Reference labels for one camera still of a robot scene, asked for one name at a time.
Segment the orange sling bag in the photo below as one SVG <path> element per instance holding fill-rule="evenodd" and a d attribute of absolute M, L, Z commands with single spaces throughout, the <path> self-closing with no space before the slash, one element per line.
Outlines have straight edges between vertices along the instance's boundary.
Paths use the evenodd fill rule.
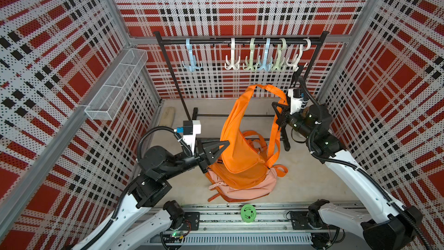
<path fill-rule="evenodd" d="M 279 104 L 288 106 L 284 92 L 270 84 L 249 86 L 235 102 L 220 137 L 230 145 L 223 151 L 218 162 L 210 167 L 212 172 L 234 189 L 252 188 L 262 183 L 266 174 L 272 170 L 276 171 L 278 177 L 284 177 L 288 173 L 285 166 L 276 163 L 281 151 L 281 130 L 277 124 L 277 116 L 274 116 L 269 142 L 261 138 L 248 139 L 259 134 L 255 131 L 240 130 L 242 119 L 256 88 L 269 91 L 280 98 Z M 258 142 L 260 147 L 254 147 L 254 142 Z"/>

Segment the pink sling bag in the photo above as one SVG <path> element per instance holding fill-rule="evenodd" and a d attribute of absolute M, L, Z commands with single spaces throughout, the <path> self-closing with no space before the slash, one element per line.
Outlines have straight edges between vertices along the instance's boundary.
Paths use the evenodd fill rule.
<path fill-rule="evenodd" d="M 206 176 L 212 183 L 209 186 L 209 190 L 217 192 L 208 199 L 208 202 L 214 201 L 218 197 L 221 197 L 228 203 L 246 203 L 247 201 L 259 199 L 268 196 L 274 190 L 278 180 L 276 169 L 270 169 L 265 179 L 258 185 L 247 189 L 235 189 L 228 186 L 213 171 L 209 170 Z"/>

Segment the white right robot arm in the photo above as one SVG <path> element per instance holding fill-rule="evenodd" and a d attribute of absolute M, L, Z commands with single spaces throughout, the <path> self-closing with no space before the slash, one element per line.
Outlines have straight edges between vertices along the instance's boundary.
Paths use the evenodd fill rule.
<path fill-rule="evenodd" d="M 423 214 L 414 206 L 407 207 L 373 179 L 330 133 L 332 117 L 309 92 L 302 77 L 293 77 L 287 90 L 288 104 L 273 103 L 280 128 L 290 126 L 305 137 L 312 157 L 333 171 L 358 197 L 367 213 L 334 205 L 319 199 L 308 207 L 307 224 L 313 230 L 335 227 L 330 240 L 312 237 L 313 247 L 327 250 L 337 242 L 341 230 L 362 238 L 373 250 L 400 250 L 418 238 L 426 249 L 432 244 L 421 231 Z"/>

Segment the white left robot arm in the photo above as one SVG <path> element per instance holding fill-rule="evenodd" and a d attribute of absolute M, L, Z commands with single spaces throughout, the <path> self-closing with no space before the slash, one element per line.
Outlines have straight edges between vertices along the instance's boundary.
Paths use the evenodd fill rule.
<path fill-rule="evenodd" d="M 155 146 L 144 150 L 145 139 L 157 131 L 173 134 L 182 151 L 171 154 L 165 148 Z M 67 246 L 69 250 L 135 250 L 152 237 L 168 230 L 177 230 L 185 224 L 185 212 L 177 201 L 164 204 L 163 208 L 138 226 L 134 223 L 155 207 L 171 190 L 168 182 L 184 172 L 199 167 L 207 173 L 217 162 L 229 141 L 201 142 L 198 121 L 185 121 L 183 127 L 167 126 L 151 128 L 139 141 L 136 150 L 139 175 L 122 191 L 114 211 L 86 238 Z"/>

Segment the white hook far right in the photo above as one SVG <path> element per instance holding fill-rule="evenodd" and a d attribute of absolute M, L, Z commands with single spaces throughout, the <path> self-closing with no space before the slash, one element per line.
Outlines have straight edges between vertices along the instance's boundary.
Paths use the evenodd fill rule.
<path fill-rule="evenodd" d="M 288 58 L 286 61 L 286 65 L 290 67 L 294 72 L 299 69 L 299 62 L 302 59 L 303 53 L 305 51 L 308 51 L 312 46 L 312 42 L 309 38 L 304 38 L 303 41 L 304 42 L 302 44 L 298 45 L 293 57 Z"/>

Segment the white hook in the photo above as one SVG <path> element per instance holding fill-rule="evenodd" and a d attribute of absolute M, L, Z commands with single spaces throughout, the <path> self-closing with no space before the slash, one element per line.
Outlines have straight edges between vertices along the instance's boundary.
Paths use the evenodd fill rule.
<path fill-rule="evenodd" d="M 288 58 L 286 61 L 286 65 L 290 67 L 294 72 L 299 69 L 299 62 L 302 59 L 303 53 L 305 51 L 308 51 L 312 46 L 312 42 L 309 38 L 304 38 L 303 41 L 304 42 L 302 44 L 298 45 L 293 57 Z"/>
<path fill-rule="evenodd" d="M 237 59 L 235 58 L 235 50 L 236 50 L 235 38 L 231 38 L 230 55 L 225 57 L 224 68 L 226 70 L 234 70 L 234 71 L 239 70 L 240 57 L 238 57 Z"/>

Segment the light green hook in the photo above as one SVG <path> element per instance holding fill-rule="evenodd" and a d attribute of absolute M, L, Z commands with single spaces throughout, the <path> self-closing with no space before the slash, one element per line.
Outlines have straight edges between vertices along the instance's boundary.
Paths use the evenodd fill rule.
<path fill-rule="evenodd" d="M 249 44 L 249 55 L 245 58 L 245 62 L 243 64 L 243 70 L 244 71 L 257 71 L 257 66 L 254 63 L 254 52 L 255 52 L 255 38 L 250 39 Z"/>

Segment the pale green hook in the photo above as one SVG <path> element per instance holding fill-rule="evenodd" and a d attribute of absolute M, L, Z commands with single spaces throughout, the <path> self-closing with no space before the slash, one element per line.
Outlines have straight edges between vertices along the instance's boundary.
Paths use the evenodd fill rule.
<path fill-rule="evenodd" d="M 277 58 L 275 60 L 275 63 L 271 67 L 271 71 L 284 71 L 284 63 L 285 63 L 285 57 L 283 54 L 283 51 L 287 49 L 287 42 L 285 38 L 280 38 L 281 44 L 277 46 Z"/>

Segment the light blue hook far left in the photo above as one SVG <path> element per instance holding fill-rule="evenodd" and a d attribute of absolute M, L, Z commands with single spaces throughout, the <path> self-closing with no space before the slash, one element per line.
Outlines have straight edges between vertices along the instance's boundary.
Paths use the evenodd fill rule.
<path fill-rule="evenodd" d="M 202 67 L 198 66 L 197 59 L 196 59 L 195 55 L 193 54 L 193 47 L 190 42 L 190 38 L 186 39 L 186 49 L 187 49 L 189 62 L 185 63 L 184 61 L 182 61 L 182 67 L 185 68 L 188 72 L 195 72 L 195 71 L 201 70 Z"/>

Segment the beige glasses case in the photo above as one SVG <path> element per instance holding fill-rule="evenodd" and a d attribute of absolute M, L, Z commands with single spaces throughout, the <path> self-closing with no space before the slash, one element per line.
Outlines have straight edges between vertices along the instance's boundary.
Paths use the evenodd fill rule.
<path fill-rule="evenodd" d="M 166 107 L 159 121 L 159 126 L 172 127 L 175 119 L 176 109 L 174 107 Z"/>

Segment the green round disc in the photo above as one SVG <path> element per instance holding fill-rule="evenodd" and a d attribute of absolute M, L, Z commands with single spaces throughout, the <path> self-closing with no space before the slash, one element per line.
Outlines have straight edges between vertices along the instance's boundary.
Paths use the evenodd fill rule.
<path fill-rule="evenodd" d="M 245 223 L 252 223 L 256 219 L 256 208 L 251 204 L 245 204 L 240 210 L 240 216 Z"/>

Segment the black metal clothes rack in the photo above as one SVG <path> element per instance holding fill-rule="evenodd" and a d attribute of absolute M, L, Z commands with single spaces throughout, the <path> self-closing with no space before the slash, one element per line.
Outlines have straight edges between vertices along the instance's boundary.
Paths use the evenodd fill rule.
<path fill-rule="evenodd" d="M 309 76 L 309 73 L 315 64 L 316 58 L 319 55 L 321 47 L 325 44 L 326 38 L 328 36 L 329 32 L 324 31 L 319 37 L 308 37 L 312 45 L 315 45 L 316 48 L 314 50 L 313 56 L 310 60 L 310 62 L 307 65 L 299 65 L 299 69 L 292 74 L 291 84 L 294 85 L 298 82 L 299 78 L 302 77 L 304 81 L 307 81 L 307 78 Z M 179 98 L 181 100 L 183 109 L 185 110 L 186 116 L 188 120 L 196 119 L 200 116 L 198 113 L 198 109 L 193 110 L 193 114 L 191 115 L 187 105 L 185 103 L 185 100 L 182 95 L 181 88 L 179 87 L 179 83 L 177 80 L 177 77 L 175 75 L 175 72 L 172 68 L 171 60 L 168 57 L 168 53 L 166 50 L 166 46 L 174 46 L 174 45 L 185 45 L 186 46 L 186 39 L 187 38 L 163 38 L 160 34 L 160 32 L 156 31 L 154 32 L 154 36 L 157 40 L 157 44 L 160 47 L 163 57 L 165 59 L 165 62 L 167 64 L 167 67 L 169 69 L 170 75 L 173 79 L 173 83 L 176 88 L 176 92 L 179 95 Z M 235 43 L 240 45 L 247 45 L 250 44 L 250 39 L 254 37 L 236 37 Z M 255 38 L 255 45 L 265 45 L 266 39 L 271 37 L 265 37 L 265 38 Z M 302 44 L 304 41 L 304 38 L 300 37 L 284 37 L 286 39 L 287 45 L 299 45 Z M 191 37 L 190 42 L 193 45 L 222 45 L 227 44 L 230 45 L 231 38 L 223 38 L 223 37 Z M 272 45 L 279 45 L 281 44 L 280 38 L 271 38 L 271 46 Z"/>

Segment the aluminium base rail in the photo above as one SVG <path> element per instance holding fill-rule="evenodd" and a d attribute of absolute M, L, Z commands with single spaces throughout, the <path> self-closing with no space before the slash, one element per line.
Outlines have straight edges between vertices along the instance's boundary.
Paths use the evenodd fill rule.
<path fill-rule="evenodd" d="M 135 250 L 166 244 L 171 248 L 217 245 L 313 245 L 313 238 L 332 238 L 333 225 L 312 229 L 308 203 L 254 203 L 256 218 L 246 223 L 241 204 L 186 205 L 186 223 L 179 230 L 166 229 L 168 213 L 153 208 L 120 236 L 113 250 Z"/>

